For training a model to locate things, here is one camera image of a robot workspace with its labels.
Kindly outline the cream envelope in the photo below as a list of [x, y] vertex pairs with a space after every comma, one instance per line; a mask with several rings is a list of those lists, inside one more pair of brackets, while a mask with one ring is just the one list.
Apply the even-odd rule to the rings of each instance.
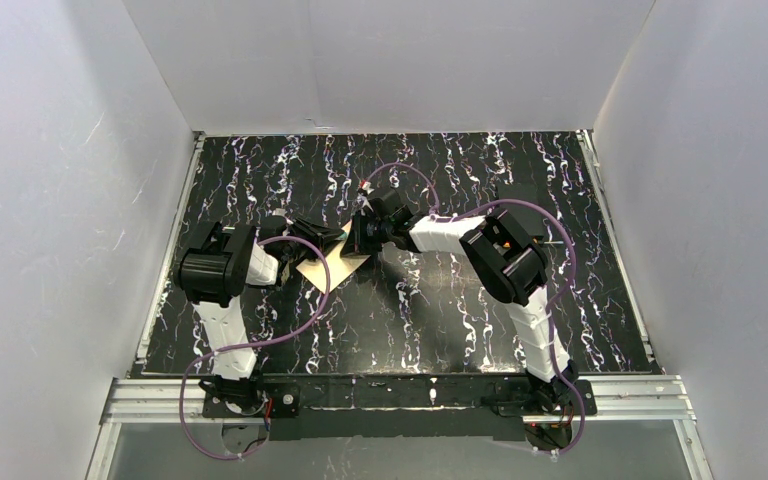
[[351, 222], [342, 227], [346, 234], [325, 255], [325, 263], [321, 260], [303, 260], [296, 266], [296, 270], [322, 293], [332, 292], [370, 258], [369, 255], [342, 255], [350, 228]]

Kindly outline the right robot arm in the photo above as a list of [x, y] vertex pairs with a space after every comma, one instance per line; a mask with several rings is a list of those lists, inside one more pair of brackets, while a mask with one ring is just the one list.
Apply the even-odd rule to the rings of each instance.
[[373, 255], [384, 245], [413, 253], [449, 253], [466, 257], [482, 287], [508, 312], [526, 356], [526, 374], [511, 388], [481, 399], [496, 413], [503, 410], [586, 414], [575, 382], [578, 368], [557, 336], [547, 293], [549, 259], [535, 237], [518, 221], [514, 207], [543, 216], [560, 234], [572, 262], [563, 295], [575, 282], [577, 256], [568, 231], [544, 208], [521, 199], [500, 198], [455, 217], [410, 210], [393, 188], [359, 189], [361, 206], [353, 213], [341, 257]]

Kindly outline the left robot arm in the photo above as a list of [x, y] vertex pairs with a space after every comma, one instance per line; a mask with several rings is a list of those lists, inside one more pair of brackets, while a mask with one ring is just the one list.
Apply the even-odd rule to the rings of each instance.
[[282, 215], [269, 215], [259, 226], [230, 229], [219, 222], [201, 222], [173, 268], [174, 284], [193, 305], [210, 347], [245, 346], [214, 356], [212, 377], [200, 382], [210, 396], [244, 415], [263, 411], [267, 394], [256, 377], [256, 352], [246, 346], [241, 295], [247, 287], [280, 287], [291, 268], [316, 258], [306, 244], [284, 240], [284, 235], [301, 238], [326, 255], [345, 239], [346, 232]]

